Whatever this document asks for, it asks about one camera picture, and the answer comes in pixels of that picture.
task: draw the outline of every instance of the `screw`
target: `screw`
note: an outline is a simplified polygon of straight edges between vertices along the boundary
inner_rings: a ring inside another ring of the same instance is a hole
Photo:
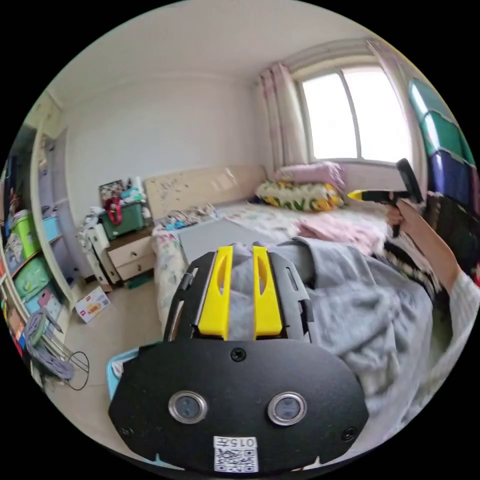
[[[243,348],[234,348],[230,352],[230,358],[234,362],[243,362],[247,358],[247,354]]]
[[[122,427],[120,429],[120,435],[122,435],[123,437],[127,437],[127,438],[130,438],[132,435],[133,435],[134,431],[129,427]]]
[[[354,426],[351,426],[341,434],[341,439],[344,442],[351,442],[356,435],[357,435],[357,429]]]

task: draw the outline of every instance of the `window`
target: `window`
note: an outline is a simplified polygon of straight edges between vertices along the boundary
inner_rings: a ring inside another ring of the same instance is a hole
[[[410,158],[407,122],[379,66],[342,68],[301,83],[317,160]]]

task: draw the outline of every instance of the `curtain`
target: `curtain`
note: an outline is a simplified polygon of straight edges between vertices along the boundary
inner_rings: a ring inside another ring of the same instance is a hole
[[[427,154],[415,111],[410,104],[409,80],[402,69],[404,60],[381,40],[367,40],[367,46],[380,63],[400,103],[410,132],[411,158],[409,160],[420,186],[421,194],[426,199],[428,190]]]
[[[264,146],[262,163],[271,176],[276,170],[309,162],[307,138],[295,83],[288,68],[276,63],[256,83]]]

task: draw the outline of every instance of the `person's hand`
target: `person's hand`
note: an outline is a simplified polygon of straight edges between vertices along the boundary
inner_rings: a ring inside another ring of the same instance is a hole
[[[396,206],[388,205],[386,218],[391,227],[400,225],[401,231],[411,235],[418,219],[421,217],[414,207],[409,205],[405,200],[399,199]]]

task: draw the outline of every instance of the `tile floor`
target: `tile floor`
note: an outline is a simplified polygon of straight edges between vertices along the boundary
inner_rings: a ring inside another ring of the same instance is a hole
[[[85,294],[95,287],[92,283],[87,285]],[[66,333],[65,345],[88,356],[90,374],[85,388],[75,391],[68,385],[49,384],[46,392],[84,434],[117,452],[140,459],[123,443],[108,417],[106,366],[113,356],[161,338],[155,283],[151,280],[133,290],[119,288],[109,293],[108,298],[111,305],[89,323],[85,324],[74,311]]]

